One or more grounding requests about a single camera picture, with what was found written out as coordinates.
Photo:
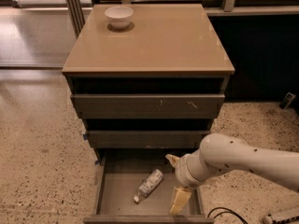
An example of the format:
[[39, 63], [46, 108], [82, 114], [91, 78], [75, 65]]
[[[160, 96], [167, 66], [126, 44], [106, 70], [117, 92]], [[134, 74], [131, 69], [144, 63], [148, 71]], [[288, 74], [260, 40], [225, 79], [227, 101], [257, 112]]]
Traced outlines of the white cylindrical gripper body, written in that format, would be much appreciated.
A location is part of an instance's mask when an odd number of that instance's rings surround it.
[[204, 161], [200, 150], [182, 156], [175, 165], [175, 174], [178, 182], [183, 187], [189, 189], [197, 189], [207, 179], [217, 173], [217, 168]]

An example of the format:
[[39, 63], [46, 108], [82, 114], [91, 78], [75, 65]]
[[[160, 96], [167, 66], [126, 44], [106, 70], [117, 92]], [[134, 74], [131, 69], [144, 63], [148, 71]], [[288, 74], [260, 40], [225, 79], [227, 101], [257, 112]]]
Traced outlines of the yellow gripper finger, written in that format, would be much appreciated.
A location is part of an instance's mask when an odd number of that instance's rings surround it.
[[192, 191], [190, 189], [184, 187], [174, 187], [170, 206], [170, 214], [178, 215], [187, 204], [191, 196]]
[[166, 154], [165, 157], [169, 160], [170, 165], [175, 168], [178, 164], [178, 161], [180, 160], [180, 157], [177, 157], [172, 154]]

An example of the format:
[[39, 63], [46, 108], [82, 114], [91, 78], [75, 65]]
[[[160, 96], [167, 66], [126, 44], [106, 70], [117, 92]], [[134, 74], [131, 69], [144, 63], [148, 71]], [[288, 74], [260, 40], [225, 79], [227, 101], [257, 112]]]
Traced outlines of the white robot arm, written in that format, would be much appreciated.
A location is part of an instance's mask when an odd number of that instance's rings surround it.
[[178, 215], [192, 191], [211, 177], [242, 170], [293, 191], [299, 190], [299, 153], [253, 147], [220, 133], [205, 136], [199, 148], [182, 157], [165, 156], [175, 169], [179, 187], [174, 188], [171, 215]]

